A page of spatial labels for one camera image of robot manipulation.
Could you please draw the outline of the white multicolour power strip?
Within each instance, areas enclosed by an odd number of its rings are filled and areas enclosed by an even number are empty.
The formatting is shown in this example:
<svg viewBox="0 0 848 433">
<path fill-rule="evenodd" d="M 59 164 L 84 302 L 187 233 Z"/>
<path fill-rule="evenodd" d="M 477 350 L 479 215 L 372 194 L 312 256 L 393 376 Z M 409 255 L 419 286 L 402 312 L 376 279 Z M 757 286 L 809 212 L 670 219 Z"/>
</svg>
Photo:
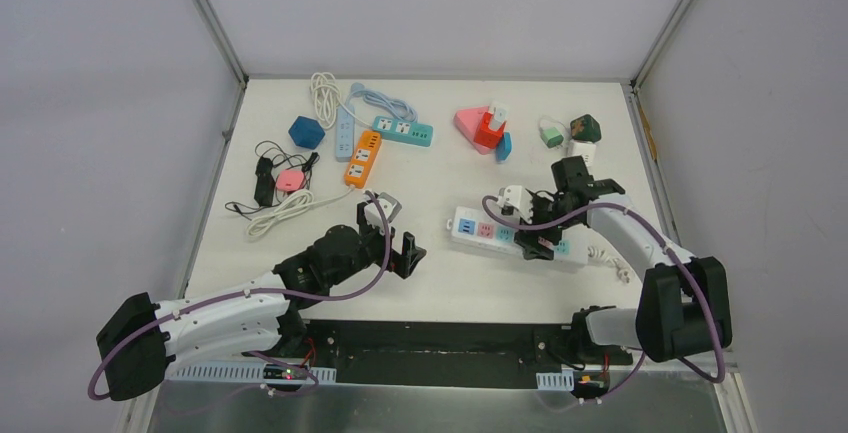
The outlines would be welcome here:
<svg viewBox="0 0 848 433">
<path fill-rule="evenodd" d="M 514 239 L 517 230 L 495 222 L 482 210 L 457 206 L 453 216 L 447 219 L 446 228 L 457 243 L 511 256 L 523 255 Z M 581 233 L 563 232 L 557 244 L 544 238 L 539 242 L 553 252 L 552 261 L 574 269 L 589 264 L 589 243 Z"/>
</svg>

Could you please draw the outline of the light green plug charger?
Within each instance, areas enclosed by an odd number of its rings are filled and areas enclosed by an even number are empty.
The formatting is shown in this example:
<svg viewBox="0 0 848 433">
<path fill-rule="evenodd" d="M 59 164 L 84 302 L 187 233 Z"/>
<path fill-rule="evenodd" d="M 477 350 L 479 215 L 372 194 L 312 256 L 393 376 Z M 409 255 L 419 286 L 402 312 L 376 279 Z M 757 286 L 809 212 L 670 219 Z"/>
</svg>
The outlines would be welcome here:
<svg viewBox="0 0 848 433">
<path fill-rule="evenodd" d="M 548 149 L 560 147 L 565 142 L 567 127 L 549 116 L 541 116 L 537 122 L 540 139 Z"/>
</svg>

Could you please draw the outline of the white tiger cube adapter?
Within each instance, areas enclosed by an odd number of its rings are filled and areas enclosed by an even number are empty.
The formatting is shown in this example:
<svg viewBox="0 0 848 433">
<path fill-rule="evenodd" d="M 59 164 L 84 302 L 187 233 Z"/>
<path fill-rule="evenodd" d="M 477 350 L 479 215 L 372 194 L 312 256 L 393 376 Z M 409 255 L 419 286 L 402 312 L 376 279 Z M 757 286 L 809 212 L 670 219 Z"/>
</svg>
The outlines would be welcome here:
<svg viewBox="0 0 848 433">
<path fill-rule="evenodd" d="M 592 142 L 584 142 L 578 140 L 569 140 L 567 144 L 568 157 L 580 157 L 588 167 L 594 163 L 597 152 L 597 145 Z"/>
</svg>

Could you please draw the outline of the dark green dragon cube adapter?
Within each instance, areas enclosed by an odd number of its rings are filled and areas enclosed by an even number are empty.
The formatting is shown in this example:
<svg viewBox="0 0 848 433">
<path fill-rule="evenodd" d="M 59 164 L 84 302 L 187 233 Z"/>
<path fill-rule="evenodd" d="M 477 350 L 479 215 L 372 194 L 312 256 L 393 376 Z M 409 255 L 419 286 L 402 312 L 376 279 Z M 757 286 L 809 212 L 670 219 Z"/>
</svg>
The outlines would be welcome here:
<svg viewBox="0 0 848 433">
<path fill-rule="evenodd" d="M 569 127 L 570 137 L 575 141 L 597 143 L 602 139 L 601 125 L 590 114 L 573 119 Z"/>
</svg>

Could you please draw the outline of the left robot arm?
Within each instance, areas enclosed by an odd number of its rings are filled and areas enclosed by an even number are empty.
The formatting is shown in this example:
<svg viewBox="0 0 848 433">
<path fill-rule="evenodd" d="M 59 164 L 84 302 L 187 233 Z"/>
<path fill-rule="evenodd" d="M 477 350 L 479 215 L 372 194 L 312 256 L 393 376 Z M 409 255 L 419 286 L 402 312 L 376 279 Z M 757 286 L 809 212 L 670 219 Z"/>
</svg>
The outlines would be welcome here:
<svg viewBox="0 0 848 433">
<path fill-rule="evenodd" d="M 125 401 L 159 386 L 196 363 L 230 354 L 275 351 L 297 355 L 305 343 L 301 311 L 322 302 L 357 298 L 391 272 L 408 278 L 426 249 L 406 232 L 395 250 L 394 205 L 368 195 L 357 206 L 357 225 L 336 225 L 310 246 L 260 276 L 219 293 L 155 302 L 148 293 L 128 297 L 96 336 L 101 363 L 87 394 L 95 401 Z M 334 295 L 333 287 L 372 266 L 364 287 Z"/>
</svg>

